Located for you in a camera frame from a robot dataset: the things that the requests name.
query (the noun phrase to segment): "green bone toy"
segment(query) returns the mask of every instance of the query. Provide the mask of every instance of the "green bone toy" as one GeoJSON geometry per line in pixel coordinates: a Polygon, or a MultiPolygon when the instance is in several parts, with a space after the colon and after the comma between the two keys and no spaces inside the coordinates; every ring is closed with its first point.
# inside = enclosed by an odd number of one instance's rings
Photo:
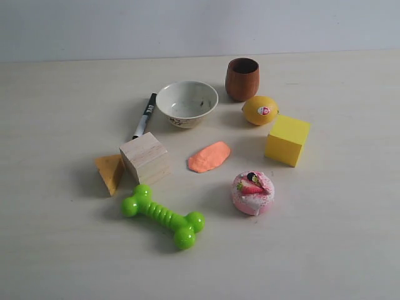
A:
{"type": "Polygon", "coordinates": [[[187,216],[181,216],[168,208],[151,200],[151,188],[145,184],[139,184],[134,188],[133,195],[122,202],[122,213],[127,217],[133,217],[141,213],[150,217],[163,226],[175,232],[175,245],[180,249],[189,249],[196,242],[195,233],[204,228],[204,216],[197,211],[190,212],[187,216]]]}

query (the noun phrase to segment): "white bowl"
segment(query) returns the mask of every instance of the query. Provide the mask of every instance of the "white bowl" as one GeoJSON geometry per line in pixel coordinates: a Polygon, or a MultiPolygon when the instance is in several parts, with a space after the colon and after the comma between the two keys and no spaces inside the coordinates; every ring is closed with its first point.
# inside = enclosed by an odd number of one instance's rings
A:
{"type": "Polygon", "coordinates": [[[173,125],[193,128],[217,106],[218,93],[203,82],[180,81],[162,88],[156,104],[173,125]]]}

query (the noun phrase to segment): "yellow cube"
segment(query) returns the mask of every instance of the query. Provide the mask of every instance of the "yellow cube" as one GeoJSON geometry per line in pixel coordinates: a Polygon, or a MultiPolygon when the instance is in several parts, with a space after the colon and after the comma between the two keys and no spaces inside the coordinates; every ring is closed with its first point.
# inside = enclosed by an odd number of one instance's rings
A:
{"type": "Polygon", "coordinates": [[[309,130],[308,122],[278,115],[267,137],[265,156],[296,167],[309,130]]]}

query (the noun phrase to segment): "yellow lemon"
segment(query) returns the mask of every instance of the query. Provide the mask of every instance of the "yellow lemon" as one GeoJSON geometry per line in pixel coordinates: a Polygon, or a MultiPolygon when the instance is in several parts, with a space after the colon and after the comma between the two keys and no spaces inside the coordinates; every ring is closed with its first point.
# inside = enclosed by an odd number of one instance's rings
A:
{"type": "Polygon", "coordinates": [[[244,103],[242,111],[250,123],[264,125],[273,121],[279,113],[279,108],[270,97],[254,96],[244,103]]]}

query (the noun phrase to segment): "white wall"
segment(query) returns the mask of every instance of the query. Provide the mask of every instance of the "white wall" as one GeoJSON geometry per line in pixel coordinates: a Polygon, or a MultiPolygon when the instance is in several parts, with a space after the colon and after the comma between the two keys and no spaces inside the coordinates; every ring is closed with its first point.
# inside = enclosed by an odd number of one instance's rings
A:
{"type": "Polygon", "coordinates": [[[1,0],[0,61],[400,48],[399,0],[1,0]]]}

